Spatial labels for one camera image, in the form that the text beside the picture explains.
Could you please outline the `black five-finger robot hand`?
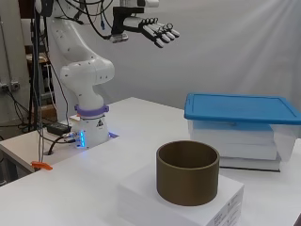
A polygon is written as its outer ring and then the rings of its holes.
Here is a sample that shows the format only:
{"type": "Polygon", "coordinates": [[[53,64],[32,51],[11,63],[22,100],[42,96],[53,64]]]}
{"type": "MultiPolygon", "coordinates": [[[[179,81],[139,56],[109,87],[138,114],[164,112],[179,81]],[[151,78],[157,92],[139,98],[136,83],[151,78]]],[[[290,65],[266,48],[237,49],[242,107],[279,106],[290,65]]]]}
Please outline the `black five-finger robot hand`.
{"type": "Polygon", "coordinates": [[[143,13],[143,8],[113,7],[113,25],[110,40],[113,43],[128,40],[126,31],[142,34],[157,47],[163,48],[180,36],[173,24],[160,24],[157,18],[141,18],[137,14],[143,13]]]}

